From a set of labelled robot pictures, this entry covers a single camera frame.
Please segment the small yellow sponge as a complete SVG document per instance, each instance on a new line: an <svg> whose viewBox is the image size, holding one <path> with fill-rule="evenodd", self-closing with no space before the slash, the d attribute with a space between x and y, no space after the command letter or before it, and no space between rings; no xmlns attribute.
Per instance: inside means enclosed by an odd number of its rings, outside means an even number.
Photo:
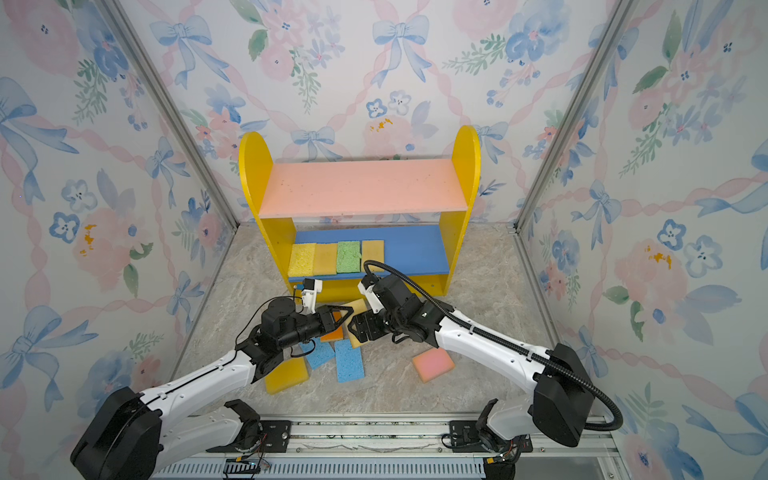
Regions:
<svg viewBox="0 0 768 480"><path fill-rule="evenodd" d="M348 307L351 307L353 309L352 316L348 318L344 325L344 333L346 334L346 338L349 340L350 345L353 349L357 349L360 346L363 345L363 342L360 342L349 330L350 323L355 315L361 314L368 310L368 305L364 299L357 299L352 302L347 303Z"/></svg>

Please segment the blue sponge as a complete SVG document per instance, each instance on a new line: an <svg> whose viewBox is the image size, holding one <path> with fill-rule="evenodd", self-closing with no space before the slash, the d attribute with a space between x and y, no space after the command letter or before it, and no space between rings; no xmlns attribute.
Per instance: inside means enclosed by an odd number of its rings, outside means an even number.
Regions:
<svg viewBox="0 0 768 480"><path fill-rule="evenodd" d="M334 349L339 383L360 380L365 376L361 352L353 348L349 340L336 341Z"/></svg>
<svg viewBox="0 0 768 480"><path fill-rule="evenodd" d="M301 343L300 348L312 370L319 369L335 358L335 351L327 342L311 339Z"/></svg>

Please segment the yellow sponge with green back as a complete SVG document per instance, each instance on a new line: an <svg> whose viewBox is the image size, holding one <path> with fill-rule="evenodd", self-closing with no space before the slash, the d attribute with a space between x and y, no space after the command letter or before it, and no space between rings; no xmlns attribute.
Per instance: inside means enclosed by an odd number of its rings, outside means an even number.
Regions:
<svg viewBox="0 0 768 480"><path fill-rule="evenodd" d="M315 246L312 274L332 276L337 274L337 243L318 243Z"/></svg>

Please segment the bright yellow cellulose sponge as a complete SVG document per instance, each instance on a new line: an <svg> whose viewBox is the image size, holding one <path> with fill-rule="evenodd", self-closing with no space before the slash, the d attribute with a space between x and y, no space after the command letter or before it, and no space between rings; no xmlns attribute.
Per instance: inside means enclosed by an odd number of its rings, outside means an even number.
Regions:
<svg viewBox="0 0 768 480"><path fill-rule="evenodd" d="M289 277L304 278L313 274L316 247L316 243L294 244L292 246L287 271Z"/></svg>

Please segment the pale yellow sponge underneath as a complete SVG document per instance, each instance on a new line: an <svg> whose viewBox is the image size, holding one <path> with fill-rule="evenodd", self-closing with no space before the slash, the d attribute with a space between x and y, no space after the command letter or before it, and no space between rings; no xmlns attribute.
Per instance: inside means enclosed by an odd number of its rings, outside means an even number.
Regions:
<svg viewBox="0 0 768 480"><path fill-rule="evenodd" d="M365 270L366 261L383 263L385 260L385 242L383 240L364 240L361 242L361 268Z"/></svg>

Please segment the pink orange sponge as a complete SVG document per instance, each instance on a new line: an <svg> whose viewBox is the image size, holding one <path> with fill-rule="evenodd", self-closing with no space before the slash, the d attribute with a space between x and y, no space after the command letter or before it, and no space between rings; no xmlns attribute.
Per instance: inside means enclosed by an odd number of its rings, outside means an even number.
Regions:
<svg viewBox="0 0 768 480"><path fill-rule="evenodd" d="M441 348L433 348L415 356L412 364L423 383L428 383L455 368L448 352Z"/></svg>

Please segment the yellow pink blue toy shelf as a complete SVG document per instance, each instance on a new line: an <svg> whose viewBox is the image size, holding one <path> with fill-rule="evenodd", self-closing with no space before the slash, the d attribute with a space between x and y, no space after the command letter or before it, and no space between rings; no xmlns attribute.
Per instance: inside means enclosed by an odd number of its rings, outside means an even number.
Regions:
<svg viewBox="0 0 768 480"><path fill-rule="evenodd" d="M385 262L429 294L449 290L482 170L477 131L459 129L450 158L276 163L267 143L247 133L239 174L254 219L288 289L303 278L290 267L295 246L380 240ZM434 224L300 231L300 218L436 213Z"/></svg>

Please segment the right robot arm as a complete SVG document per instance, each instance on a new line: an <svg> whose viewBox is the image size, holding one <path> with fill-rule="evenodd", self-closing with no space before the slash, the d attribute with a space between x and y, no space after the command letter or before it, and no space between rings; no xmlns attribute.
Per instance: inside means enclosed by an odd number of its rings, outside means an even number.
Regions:
<svg viewBox="0 0 768 480"><path fill-rule="evenodd" d="M506 337L432 298L397 294L381 300L367 293L365 300L369 308L353 315L349 323L357 340L368 342L390 335L395 341L427 343L501 374L525 393L523 400L511 404L488 401L475 422L476 438L458 440L457 447L501 452L519 438L539 433L575 448L590 428L588 417L596 395L586 374L577 369L578 356L565 345L547 349Z"/></svg>

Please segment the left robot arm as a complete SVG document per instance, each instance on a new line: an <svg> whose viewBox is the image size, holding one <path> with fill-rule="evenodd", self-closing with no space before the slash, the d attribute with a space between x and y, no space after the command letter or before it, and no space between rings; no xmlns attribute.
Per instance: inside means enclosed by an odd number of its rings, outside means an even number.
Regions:
<svg viewBox="0 0 768 480"><path fill-rule="evenodd" d="M72 465L85 479L148 479L210 449L259 449L269 435L247 403L229 400L209 414L202 408L265 378L286 350L336 331L352 315L347 306L304 313L290 296L270 300L260 323L222 358L141 392L112 392L74 447Z"/></svg>

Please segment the thick yellow sponge front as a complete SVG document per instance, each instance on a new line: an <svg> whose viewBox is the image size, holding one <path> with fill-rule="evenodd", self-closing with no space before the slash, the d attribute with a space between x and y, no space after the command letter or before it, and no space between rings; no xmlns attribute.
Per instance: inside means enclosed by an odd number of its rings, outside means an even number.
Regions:
<svg viewBox="0 0 768 480"><path fill-rule="evenodd" d="M269 395L276 395L309 379L309 371L303 358L291 358L281 363L265 378L265 389Z"/></svg>

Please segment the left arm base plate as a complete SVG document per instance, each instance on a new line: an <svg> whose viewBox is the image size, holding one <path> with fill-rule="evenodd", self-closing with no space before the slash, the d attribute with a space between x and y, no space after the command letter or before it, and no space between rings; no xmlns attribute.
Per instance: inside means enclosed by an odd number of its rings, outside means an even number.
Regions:
<svg viewBox="0 0 768 480"><path fill-rule="evenodd" d="M231 443L207 449L207 453L285 453L291 438L290 420L248 421Z"/></svg>

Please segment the aluminium mounting rail frame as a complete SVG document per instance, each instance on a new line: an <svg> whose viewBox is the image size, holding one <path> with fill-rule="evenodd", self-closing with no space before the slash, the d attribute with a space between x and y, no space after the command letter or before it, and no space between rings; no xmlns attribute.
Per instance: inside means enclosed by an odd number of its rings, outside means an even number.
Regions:
<svg viewBox="0 0 768 480"><path fill-rule="evenodd" d="M626 479L614 440L575 448L532 434L491 453L467 415L266 417L247 452L221 446L130 460L119 479Z"/></svg>

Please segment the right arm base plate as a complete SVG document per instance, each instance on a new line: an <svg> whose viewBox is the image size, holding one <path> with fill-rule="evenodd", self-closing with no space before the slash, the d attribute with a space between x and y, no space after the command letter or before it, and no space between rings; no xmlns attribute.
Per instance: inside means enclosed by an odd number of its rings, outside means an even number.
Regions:
<svg viewBox="0 0 768 480"><path fill-rule="evenodd" d="M441 442L454 453L503 454L533 451L529 435L516 437L513 440L503 440L488 427L480 428L475 420L450 421L448 432L441 437Z"/></svg>

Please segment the left corner aluminium post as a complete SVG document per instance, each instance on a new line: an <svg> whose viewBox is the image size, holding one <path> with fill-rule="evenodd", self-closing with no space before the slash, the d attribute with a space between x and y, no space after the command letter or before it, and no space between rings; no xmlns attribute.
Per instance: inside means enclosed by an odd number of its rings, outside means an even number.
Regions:
<svg viewBox="0 0 768 480"><path fill-rule="evenodd" d="M214 205L222 213L226 224L237 230L239 221L216 182L213 171L199 152L191 131L186 127L180 110L175 105L170 92L164 85L160 73L154 66L146 48L132 26L119 1L96 1L96 7L106 23L113 29L117 40L129 59L135 64L142 80L146 82L148 92L159 108L162 118L178 140L193 169L200 178L202 186L208 191Z"/></svg>

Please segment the corner aluminium post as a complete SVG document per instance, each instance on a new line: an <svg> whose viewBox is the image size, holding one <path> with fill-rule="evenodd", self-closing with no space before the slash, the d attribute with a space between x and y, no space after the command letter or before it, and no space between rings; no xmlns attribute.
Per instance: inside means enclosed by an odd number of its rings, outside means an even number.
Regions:
<svg viewBox="0 0 768 480"><path fill-rule="evenodd" d="M560 156L565 150L572 133L577 130L581 121L581 115L587 108L587 104L592 98L596 89L597 81L607 68L609 58L613 55L620 37L623 35L626 24L629 21L632 11L636 7L636 1L620 0L614 3L614 8L608 21L598 37L598 43L593 50L592 56L587 63L577 88L574 90L574 96L564 112L564 118L555 135L553 142L544 156L541 167L534 177L531 189L525 198L523 208L510 231L520 235L534 217L536 204L545 190L548 178L557 167Z"/></svg>
<svg viewBox="0 0 768 480"><path fill-rule="evenodd" d="M164 85L160 73L154 66L146 48L132 26L119 1L96 1L96 7L106 23L113 29L117 40L129 59L135 64L142 80L146 82L148 92L159 108L162 118L178 140L193 169L200 178L202 186L208 191L214 205L222 213L226 224L237 230L239 221L216 182L213 171L199 152L191 131L186 127L180 110L175 105L170 92Z"/></svg>

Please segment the right corner aluminium post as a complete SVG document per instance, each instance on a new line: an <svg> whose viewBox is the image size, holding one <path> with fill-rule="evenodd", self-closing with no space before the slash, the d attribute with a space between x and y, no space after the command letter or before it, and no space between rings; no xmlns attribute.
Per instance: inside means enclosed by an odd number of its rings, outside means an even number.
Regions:
<svg viewBox="0 0 768 480"><path fill-rule="evenodd" d="M629 21L632 11L636 7L636 1L620 0L614 3L614 8L608 21L598 37L598 43L593 50L592 56L587 63L577 88L574 90L574 96L564 112L564 118L555 135L553 142L544 156L541 167L534 177L531 189L525 198L523 208L510 231L520 235L534 217L536 204L545 190L548 178L557 167L560 156L565 150L572 133L577 130L581 121L581 115L587 108L587 104L592 98L596 89L597 81L607 68L609 58L613 55L620 37L623 35L626 24Z"/></svg>

